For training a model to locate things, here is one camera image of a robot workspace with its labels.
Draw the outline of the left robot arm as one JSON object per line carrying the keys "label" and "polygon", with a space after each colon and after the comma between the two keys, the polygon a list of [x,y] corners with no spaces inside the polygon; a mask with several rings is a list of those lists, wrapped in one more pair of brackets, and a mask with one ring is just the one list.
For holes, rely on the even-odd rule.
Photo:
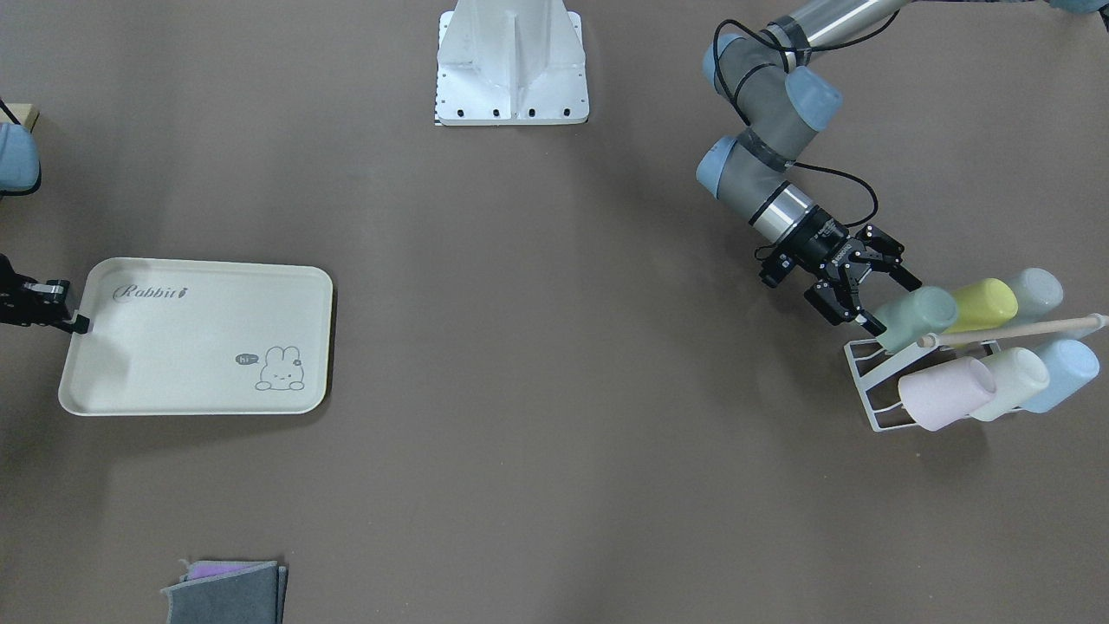
{"label": "left robot arm", "polygon": [[780,291],[792,274],[807,277],[787,301],[769,304],[777,319],[798,316],[887,336],[892,323],[864,300],[866,285],[883,274],[910,295],[924,289],[905,263],[903,242],[875,224],[881,204],[869,183],[862,185],[869,213],[847,222],[791,177],[803,170],[862,182],[802,158],[843,103],[840,89],[813,67],[821,57],[882,35],[907,7],[906,1],[807,1],[760,29],[725,19],[704,52],[704,76],[742,127],[698,162],[696,181],[762,238],[754,257],[764,291]]}

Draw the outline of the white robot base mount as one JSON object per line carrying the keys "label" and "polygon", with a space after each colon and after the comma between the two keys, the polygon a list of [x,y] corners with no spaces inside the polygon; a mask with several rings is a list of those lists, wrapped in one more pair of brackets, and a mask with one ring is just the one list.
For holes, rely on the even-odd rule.
{"label": "white robot base mount", "polygon": [[433,119],[441,127],[590,117],[582,20],[562,1],[459,1],[437,33]]}

